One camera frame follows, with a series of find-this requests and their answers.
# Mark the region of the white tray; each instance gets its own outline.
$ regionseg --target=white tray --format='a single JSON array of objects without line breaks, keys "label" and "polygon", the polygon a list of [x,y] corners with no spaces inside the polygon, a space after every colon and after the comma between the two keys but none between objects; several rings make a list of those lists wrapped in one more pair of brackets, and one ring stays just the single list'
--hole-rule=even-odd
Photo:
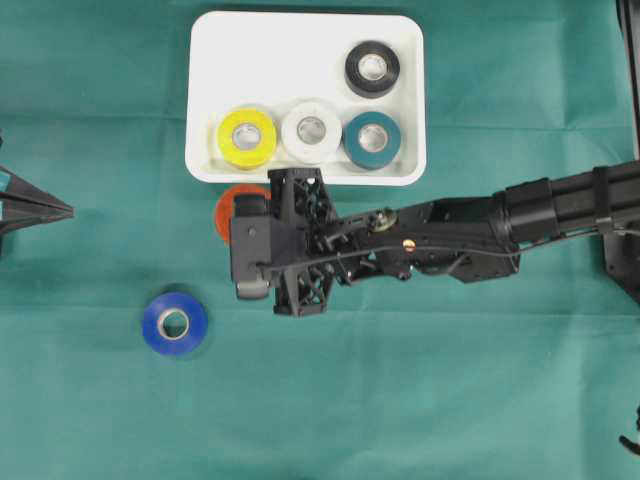
[{"label": "white tray", "polygon": [[[369,100],[344,79],[349,51],[365,40],[389,45],[400,59],[400,78],[387,95]],[[267,183],[273,168],[306,166],[282,148],[270,162],[243,171],[227,163],[215,144],[215,129],[239,106],[258,106],[279,127],[296,103],[317,99],[331,105],[343,125],[378,110],[402,131],[395,160],[380,170],[354,165],[342,147],[321,164],[329,184],[393,185],[415,182],[427,165],[424,49],[420,27],[407,17],[214,11],[191,31],[185,161],[189,172],[211,183]]]}]

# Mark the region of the strap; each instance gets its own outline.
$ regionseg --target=strap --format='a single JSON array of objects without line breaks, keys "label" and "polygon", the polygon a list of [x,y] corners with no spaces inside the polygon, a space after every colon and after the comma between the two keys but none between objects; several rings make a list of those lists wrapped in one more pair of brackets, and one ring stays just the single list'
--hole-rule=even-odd
[{"label": "strap", "polygon": [[602,235],[606,235],[613,232],[608,167],[596,167],[593,169],[593,195],[596,227]]}]

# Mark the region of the black tape roll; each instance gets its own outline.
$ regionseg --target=black tape roll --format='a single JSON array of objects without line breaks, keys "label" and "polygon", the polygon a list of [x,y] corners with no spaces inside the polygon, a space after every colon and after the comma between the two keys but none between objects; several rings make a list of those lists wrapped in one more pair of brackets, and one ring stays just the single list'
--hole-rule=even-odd
[{"label": "black tape roll", "polygon": [[[375,75],[377,72],[374,71],[374,75],[368,75],[369,78],[363,75],[360,62],[367,63],[371,60],[374,67],[376,62],[380,67],[382,62],[379,59],[384,61],[386,67],[383,74]],[[386,95],[396,84],[400,76],[400,61],[395,52],[385,44],[376,41],[362,42],[349,52],[345,63],[345,76],[349,88],[357,95],[379,98]]]}]

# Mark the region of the tape roll center hole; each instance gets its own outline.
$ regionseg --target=tape roll center hole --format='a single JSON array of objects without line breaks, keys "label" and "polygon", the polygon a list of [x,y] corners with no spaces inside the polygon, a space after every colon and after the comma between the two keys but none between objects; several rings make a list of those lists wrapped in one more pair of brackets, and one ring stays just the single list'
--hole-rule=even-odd
[{"label": "tape roll center hole", "polygon": [[316,145],[327,136],[327,126],[317,117],[306,117],[298,123],[298,138],[307,145]]},{"label": "tape roll center hole", "polygon": [[358,62],[360,75],[370,82],[380,80],[387,74],[387,62],[380,55],[369,53]]},{"label": "tape roll center hole", "polygon": [[179,340],[189,331],[189,316],[179,308],[171,308],[158,317],[158,332],[167,340]]},{"label": "tape roll center hole", "polygon": [[360,129],[358,142],[365,151],[379,153],[387,147],[389,134],[381,125],[370,123]]},{"label": "tape roll center hole", "polygon": [[261,139],[260,129],[252,123],[238,125],[231,134],[231,140],[238,150],[253,150]]}]

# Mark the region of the robotic arm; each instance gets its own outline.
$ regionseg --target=robotic arm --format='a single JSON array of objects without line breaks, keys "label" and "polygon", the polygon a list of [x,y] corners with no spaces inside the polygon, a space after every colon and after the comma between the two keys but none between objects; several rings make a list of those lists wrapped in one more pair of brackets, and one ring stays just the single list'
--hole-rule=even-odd
[{"label": "robotic arm", "polygon": [[602,235],[619,247],[612,275],[636,298],[640,271],[640,163],[524,183],[489,197],[448,198],[339,218],[317,169],[269,172],[271,201],[236,198],[232,278],[240,299],[276,290],[275,313],[327,308],[331,287],[417,271],[464,283],[518,272],[522,254]]}]

